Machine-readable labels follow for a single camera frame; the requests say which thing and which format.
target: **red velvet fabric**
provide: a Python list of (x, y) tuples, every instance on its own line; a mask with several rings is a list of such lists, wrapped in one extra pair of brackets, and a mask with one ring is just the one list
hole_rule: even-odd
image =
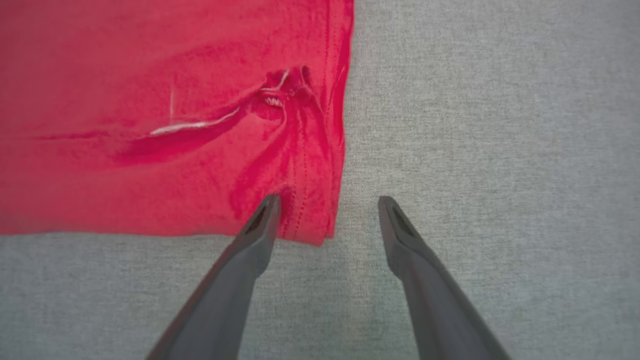
[(0, 232), (333, 236), (353, 0), (0, 3)]

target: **gray textile background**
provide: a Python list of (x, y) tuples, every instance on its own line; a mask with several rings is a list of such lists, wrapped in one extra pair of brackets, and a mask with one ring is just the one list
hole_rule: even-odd
[[(336, 239), (279, 242), (242, 359), (416, 359), (394, 196), (514, 359), (640, 354), (640, 2), (356, 0)], [(0, 240), (1, 359), (142, 359), (229, 239)]]

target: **dark red fold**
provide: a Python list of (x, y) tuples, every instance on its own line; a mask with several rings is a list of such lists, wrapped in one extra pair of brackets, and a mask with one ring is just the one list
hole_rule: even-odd
[(0, 232), (333, 236), (353, 1), (4, 1)]

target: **crumpled fabric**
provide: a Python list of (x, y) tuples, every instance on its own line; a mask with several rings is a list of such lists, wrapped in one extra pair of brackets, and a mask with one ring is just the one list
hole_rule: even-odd
[(0, 233), (333, 236), (353, 0), (0, 4)]

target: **folded red cloth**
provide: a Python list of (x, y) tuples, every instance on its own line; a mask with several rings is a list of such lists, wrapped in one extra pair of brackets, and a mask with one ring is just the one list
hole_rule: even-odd
[(353, 0), (0, 4), (0, 232), (333, 236)]

